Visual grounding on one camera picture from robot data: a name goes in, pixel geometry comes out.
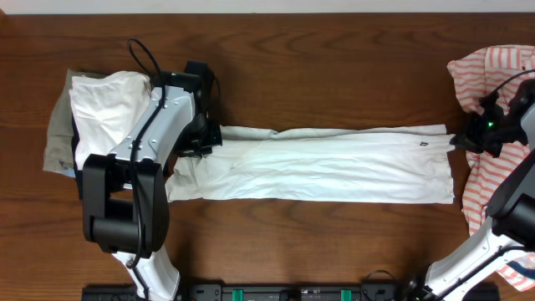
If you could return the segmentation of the white t-shirt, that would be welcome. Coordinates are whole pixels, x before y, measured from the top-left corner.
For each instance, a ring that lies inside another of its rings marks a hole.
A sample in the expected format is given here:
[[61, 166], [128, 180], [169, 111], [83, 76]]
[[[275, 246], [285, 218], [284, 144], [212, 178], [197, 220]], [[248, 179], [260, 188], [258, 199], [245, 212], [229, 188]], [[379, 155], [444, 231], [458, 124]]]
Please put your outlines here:
[[176, 161], [166, 182], [170, 201], [454, 201], [444, 125], [282, 132], [224, 126], [222, 138], [210, 155]]

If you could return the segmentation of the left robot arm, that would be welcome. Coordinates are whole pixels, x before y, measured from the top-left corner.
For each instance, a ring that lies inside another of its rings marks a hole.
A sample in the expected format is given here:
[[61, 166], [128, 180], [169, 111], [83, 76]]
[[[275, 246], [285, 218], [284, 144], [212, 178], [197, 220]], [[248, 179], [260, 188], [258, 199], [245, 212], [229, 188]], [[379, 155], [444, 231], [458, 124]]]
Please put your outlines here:
[[181, 276], [164, 246], [170, 223], [165, 188], [172, 154], [202, 158], [222, 145], [208, 116], [219, 89], [210, 69], [159, 74], [153, 104], [107, 155], [82, 170], [84, 236], [128, 270], [133, 284], [88, 286], [84, 300], [175, 300]]

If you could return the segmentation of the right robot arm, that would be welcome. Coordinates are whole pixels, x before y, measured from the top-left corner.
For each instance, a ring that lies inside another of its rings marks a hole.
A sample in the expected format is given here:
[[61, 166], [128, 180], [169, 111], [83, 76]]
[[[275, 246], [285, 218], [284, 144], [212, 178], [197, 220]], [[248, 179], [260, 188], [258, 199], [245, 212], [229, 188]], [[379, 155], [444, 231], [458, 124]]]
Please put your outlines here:
[[428, 269], [423, 300], [462, 300], [489, 275], [534, 251], [534, 153], [504, 180], [480, 229]]

